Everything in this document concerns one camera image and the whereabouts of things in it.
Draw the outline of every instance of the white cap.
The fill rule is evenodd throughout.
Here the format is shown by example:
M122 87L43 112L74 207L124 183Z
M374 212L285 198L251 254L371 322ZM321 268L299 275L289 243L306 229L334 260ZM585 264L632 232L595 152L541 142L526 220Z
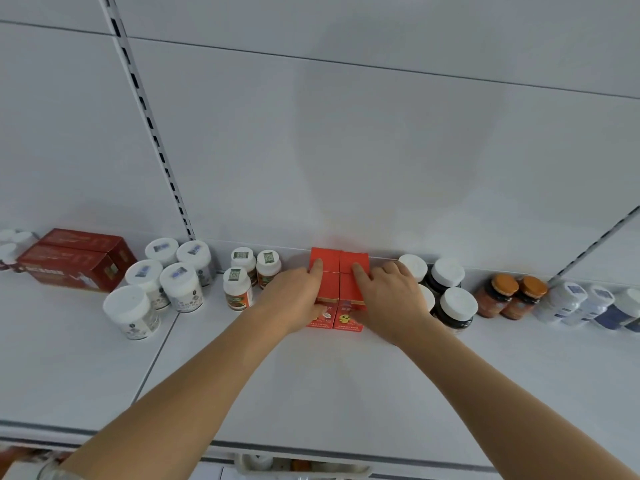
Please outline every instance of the white cap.
M187 262L177 262L165 267L160 273L160 284L167 295L177 298L200 289L196 268Z
M431 268L433 279L443 286L458 286L465 279L465 268L458 261L450 258L441 258Z
M616 293L616 308L630 317L640 318L640 290L627 288Z
M551 293L565 301L579 301L580 303L587 299L587 291L579 284L565 281L551 288Z
M440 306L444 313L460 322L471 320L478 311L476 298L462 288L449 288L444 291L440 298Z
M255 267L255 256L249 248L236 248L231 252L231 267L244 267L251 271Z
M427 274L427 271L429 270L424 259L420 256L416 256L415 254L403 254L398 258L398 261L407 266L418 283L424 279L424 275Z
M589 301L596 303L598 306L610 306L616 300L611 291L600 285L589 285L586 291L587 295L589 295Z
M180 247L178 241L172 237L161 237L148 243L145 248L145 255L149 259L160 261L163 266L167 267L178 261L175 256L178 247Z
M162 270L160 261L144 259L129 266L124 279L128 284L139 286L144 291L155 291L160 288Z
M0 246L0 260L5 264L15 264L20 254L22 250L14 242Z
M109 293L102 309L114 322L126 324L144 317L151 309L151 302L139 286L123 286Z
M178 261L188 262L196 269L208 266L211 263L211 250L206 242L188 241L178 248L176 252Z
M251 279L242 266L231 266L222 276L222 288L231 296L240 296L251 288Z
M433 295L430 289L426 286L418 285L420 291L422 292L422 296L424 300L427 302L427 309L431 311L431 309L436 305L436 297Z
M0 230L0 244L3 242L11 242L11 238L16 234L15 229L2 229Z
M282 269L282 261L276 251L267 249L258 253L255 267L263 276L274 276Z
M34 245L37 241L38 238L35 236L35 234L27 231L16 232L11 238L11 242L15 242L16 244L18 244L18 246L21 247L21 249L24 250L32 247L32 245Z

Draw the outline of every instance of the red medicine box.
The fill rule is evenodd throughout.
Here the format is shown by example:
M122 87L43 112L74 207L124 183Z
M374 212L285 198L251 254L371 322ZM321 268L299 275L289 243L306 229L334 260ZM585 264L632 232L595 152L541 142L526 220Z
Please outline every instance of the red medicine box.
M311 248L309 268L314 265L316 259L322 259L325 273L340 273L340 251L335 249Z
M362 293L352 274L340 274L340 301L333 322L334 330L362 331L362 325L351 316L352 310L366 310Z
M316 303L326 305L327 309L324 314L318 316L313 322L307 325L312 328L333 328L335 314L338 310L338 299L340 298L340 274L339 273L323 273L322 282L320 283L320 291Z
M18 263L46 285L92 291L113 291L124 274L107 253L40 243L23 253Z
M369 255L367 253L348 253L340 251L340 272L344 274L353 274L351 266L358 263L362 266L365 273L369 273Z
M108 254L118 268L118 282L124 278L129 266L137 261L127 243L118 235L96 234L69 229L53 229L40 241L40 244L81 249Z

